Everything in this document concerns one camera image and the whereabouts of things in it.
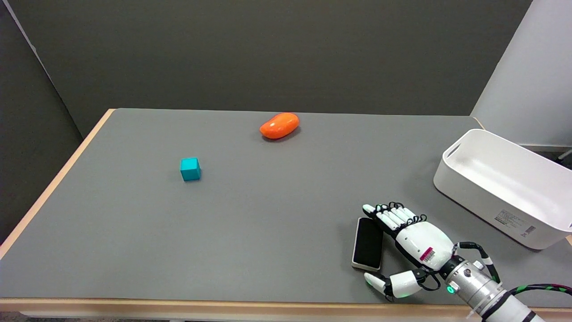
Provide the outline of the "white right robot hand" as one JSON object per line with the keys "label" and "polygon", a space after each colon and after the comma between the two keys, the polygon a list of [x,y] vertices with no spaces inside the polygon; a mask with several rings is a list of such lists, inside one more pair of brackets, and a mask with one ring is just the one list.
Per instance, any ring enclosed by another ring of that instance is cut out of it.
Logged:
{"label": "white right robot hand", "polygon": [[364,273],[366,283],[387,298],[404,298],[421,290],[429,291],[423,285],[425,280],[435,277],[454,254],[450,238],[428,222],[425,214],[415,214],[402,203],[364,204],[362,209],[416,267],[389,277]]}

